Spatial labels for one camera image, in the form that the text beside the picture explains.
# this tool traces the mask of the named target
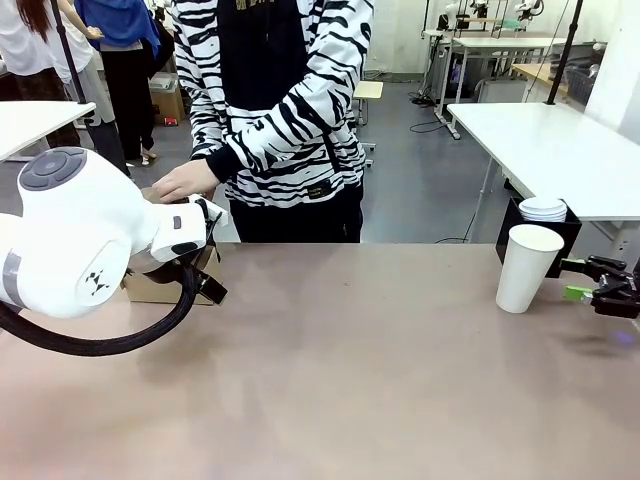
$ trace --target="person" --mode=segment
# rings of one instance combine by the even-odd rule
[[[98,76],[93,59],[94,49],[87,41],[87,39],[101,39],[102,32],[95,27],[87,27],[69,0],[57,0],[57,4],[62,13],[60,19],[65,28],[71,58],[74,68],[78,72],[80,85],[86,100],[96,104],[93,116],[86,122],[87,132],[91,136],[96,151],[130,177],[122,148],[117,141],[118,132],[113,109]],[[17,6],[24,24],[46,42],[52,55],[53,67],[67,92],[71,98],[80,101],[71,81],[71,71],[64,54],[62,41],[54,27],[56,23],[50,0],[17,0]]]
[[[90,43],[102,57],[125,159],[143,164],[155,160],[157,155],[151,151],[154,112],[147,77],[161,44],[149,10],[143,0],[76,0],[75,7],[86,25],[99,28],[104,35]]]
[[[194,145],[155,183],[161,200],[226,183],[243,242],[359,241],[351,102],[372,16],[372,0],[175,0]]]
[[[15,76],[21,99],[67,100],[47,45],[20,20],[16,0],[0,0],[0,12],[0,56]],[[47,135],[47,142],[51,148],[79,147],[80,137],[69,123]]]

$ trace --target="wall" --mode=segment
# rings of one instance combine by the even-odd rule
[[[584,0],[576,41],[608,41],[615,25],[619,3],[620,0]],[[530,30],[553,34],[566,4],[566,0],[546,0],[544,13],[534,20]],[[576,0],[569,0],[558,30],[559,37],[566,37],[575,8]]]
[[[620,16],[607,48],[586,114],[640,143],[640,10],[621,0]]]
[[[423,68],[425,6],[425,0],[376,1],[367,70],[414,73]]]
[[[497,2],[489,1],[489,16],[494,16]],[[620,1],[584,0],[577,40],[608,40]],[[422,40],[421,32],[426,3],[426,0],[376,0],[367,70],[393,73],[424,71],[426,41]],[[451,0],[430,0],[428,28],[436,27],[438,16],[449,3]],[[521,3],[520,0],[509,0],[507,18],[515,18],[514,6],[518,3]],[[566,0],[546,0],[545,12],[532,22],[529,30],[553,34],[565,4]],[[575,0],[569,0],[558,31],[559,37],[567,35],[574,8]]]

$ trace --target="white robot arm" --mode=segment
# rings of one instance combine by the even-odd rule
[[[544,0],[525,0],[515,6],[515,11],[521,27],[526,29],[533,17],[538,17],[544,12]]]
[[[472,0],[469,5],[478,18],[487,18],[489,0]]]
[[[202,249],[227,213],[200,196],[155,205],[118,169],[81,148],[56,148],[18,176],[23,216],[0,214],[0,301],[54,318],[86,315],[127,269],[149,273]]]

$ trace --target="floor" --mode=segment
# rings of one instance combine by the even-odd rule
[[[462,129],[462,139],[457,141],[442,128],[430,133],[410,132],[414,124],[435,121],[432,109],[410,103],[408,94],[415,88],[416,84],[410,83],[386,84],[382,100],[370,104],[369,124],[360,130],[362,141],[377,143],[372,154],[375,164],[365,177],[364,242],[435,243],[465,237],[475,211],[488,156]],[[433,123],[422,129],[437,127]],[[141,187],[185,162],[191,149],[187,124],[157,127],[154,136],[161,157],[151,167],[134,170]],[[15,187],[21,166],[0,164],[0,212],[21,212]],[[508,192],[497,181],[489,200],[490,214],[481,226],[483,243],[495,242],[508,199]],[[222,189],[216,192],[215,200],[227,205]],[[220,229],[216,238],[236,241],[235,228]],[[606,255],[607,246],[598,231],[585,225],[574,253]]]

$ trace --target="white paper cup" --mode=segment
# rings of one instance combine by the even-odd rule
[[[509,230],[498,306],[510,313],[526,312],[562,247],[562,237],[548,228],[517,225]]]

